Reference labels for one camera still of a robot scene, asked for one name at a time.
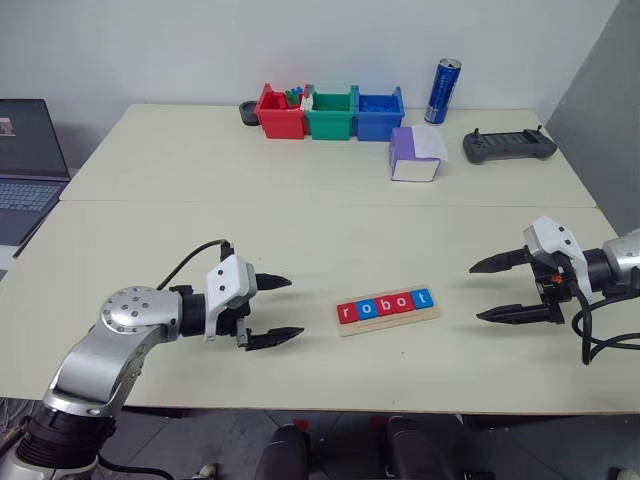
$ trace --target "blue can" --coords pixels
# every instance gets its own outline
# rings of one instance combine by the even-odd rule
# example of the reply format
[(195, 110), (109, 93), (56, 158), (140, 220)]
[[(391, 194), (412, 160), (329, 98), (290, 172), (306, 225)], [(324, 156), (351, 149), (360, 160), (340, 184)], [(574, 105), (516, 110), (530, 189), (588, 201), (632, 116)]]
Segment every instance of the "blue can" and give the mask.
[(454, 60), (453, 58), (440, 60), (436, 69), (436, 78), (433, 80), (429, 103), (427, 104), (427, 113), (424, 115), (424, 119), (427, 122), (434, 124), (444, 122), (461, 67), (462, 62), (459, 60)]

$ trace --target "table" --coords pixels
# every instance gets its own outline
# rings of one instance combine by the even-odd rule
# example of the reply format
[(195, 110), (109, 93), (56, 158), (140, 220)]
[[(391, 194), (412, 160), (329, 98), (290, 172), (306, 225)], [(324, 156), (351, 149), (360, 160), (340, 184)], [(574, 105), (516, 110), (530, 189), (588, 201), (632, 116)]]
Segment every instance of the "table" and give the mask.
[[(205, 202), (67, 201), (59, 204), (0, 282), (0, 395), (39, 398), (104, 298), (156, 285), (196, 245), (225, 236), (256, 271), (294, 285), (260, 292), (248, 324), (305, 332), (276, 348), (244, 352), (230, 338), (159, 345), (130, 405), (468, 413), (640, 410), (637, 353), (609, 350), (585, 367), (568, 325), (494, 325), (475, 313), (538, 302), (526, 266), (469, 275), (477, 260), (523, 245), (546, 214), (584, 249), (615, 234), (593, 208), (364, 206), (289, 202), (256, 215)], [(217, 252), (175, 279), (202, 288)], [(442, 318), (339, 338), (336, 302), (426, 283)], [(565, 316), (577, 303), (563, 305)], [(637, 304), (595, 314), (594, 333), (637, 330)]]
[[(423, 115), (407, 110), (403, 123), (424, 123)], [(527, 110), (449, 112), (440, 128), (450, 160), (425, 186), (389, 181), (386, 142), (270, 140), (243, 125), (236, 107), (134, 105), (61, 198), (593, 207), (560, 151), (547, 161), (466, 160), (462, 138), (475, 127), (517, 131), (538, 123)]]

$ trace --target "game controller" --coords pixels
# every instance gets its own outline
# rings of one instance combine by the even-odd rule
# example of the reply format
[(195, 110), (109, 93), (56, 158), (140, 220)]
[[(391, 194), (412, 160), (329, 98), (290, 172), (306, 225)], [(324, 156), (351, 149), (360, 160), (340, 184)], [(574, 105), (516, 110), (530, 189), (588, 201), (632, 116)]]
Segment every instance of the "game controller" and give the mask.
[(548, 158), (558, 146), (545, 137), (538, 125), (537, 130), (529, 128), (522, 132), (480, 133), (476, 128), (462, 140), (462, 146), (471, 163), (482, 163), (494, 158)]

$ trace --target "robotic arm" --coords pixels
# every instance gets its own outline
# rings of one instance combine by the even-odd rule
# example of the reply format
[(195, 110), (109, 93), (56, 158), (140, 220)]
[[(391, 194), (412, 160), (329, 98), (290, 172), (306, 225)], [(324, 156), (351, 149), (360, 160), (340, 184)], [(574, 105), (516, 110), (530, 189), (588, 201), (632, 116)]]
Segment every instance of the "robotic arm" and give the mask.
[(158, 289), (129, 287), (103, 303), (96, 324), (67, 354), (47, 389), (24, 437), (0, 466), (0, 479), (89, 479), (98, 452), (115, 431), (144, 359), (159, 343), (180, 335), (237, 338), (246, 350), (283, 343), (303, 329), (285, 327), (252, 335), (244, 318), (258, 290), (291, 285), (284, 277), (255, 274), (253, 265), (235, 255), (225, 240), (221, 263), (206, 277), (204, 294), (190, 286), (162, 290), (197, 249)]
[[(607, 340), (591, 336), (591, 312), (612, 303), (640, 296), (640, 229), (604, 243), (602, 248), (582, 251), (573, 233), (548, 217), (541, 217), (524, 231), (526, 245), (481, 260), (470, 273), (495, 273), (529, 263), (542, 303), (495, 307), (477, 316), (497, 323), (564, 323), (559, 303), (576, 297), (581, 311), (572, 321), (582, 337), (582, 361), (588, 365), (604, 348), (640, 350), (626, 343), (640, 334), (619, 335)], [(593, 292), (604, 300), (592, 303)]]

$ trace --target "purple box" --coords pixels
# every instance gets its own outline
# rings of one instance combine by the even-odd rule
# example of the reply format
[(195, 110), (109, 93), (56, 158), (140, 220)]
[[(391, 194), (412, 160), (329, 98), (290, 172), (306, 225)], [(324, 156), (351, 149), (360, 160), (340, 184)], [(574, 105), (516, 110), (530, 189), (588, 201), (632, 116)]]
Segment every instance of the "purple box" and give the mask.
[(400, 182), (432, 182), (446, 150), (436, 127), (415, 125), (396, 127), (391, 132), (389, 166), (391, 180)]

